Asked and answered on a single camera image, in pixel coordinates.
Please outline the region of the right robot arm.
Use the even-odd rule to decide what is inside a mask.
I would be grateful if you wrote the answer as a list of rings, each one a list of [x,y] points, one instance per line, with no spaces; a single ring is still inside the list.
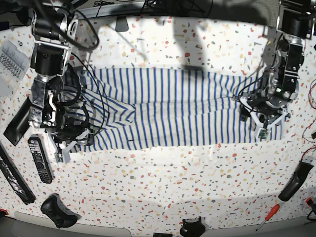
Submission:
[[[90,116],[83,104],[84,120],[76,121],[66,109],[79,102],[81,84],[68,63],[78,26],[78,17],[70,7],[43,6],[47,16],[34,9],[32,34],[35,44],[30,67],[37,73],[31,87],[29,125],[48,133],[57,162],[68,163],[70,152],[92,139]]]

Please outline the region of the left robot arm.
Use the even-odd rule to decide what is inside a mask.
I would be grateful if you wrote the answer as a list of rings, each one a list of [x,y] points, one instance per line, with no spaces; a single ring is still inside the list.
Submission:
[[[299,92],[299,69],[304,63],[305,40],[310,40],[316,24],[314,0],[281,0],[276,23],[280,36],[272,64],[260,78],[237,94],[240,119],[251,118],[256,139],[266,140],[273,128],[289,117],[288,104]]]

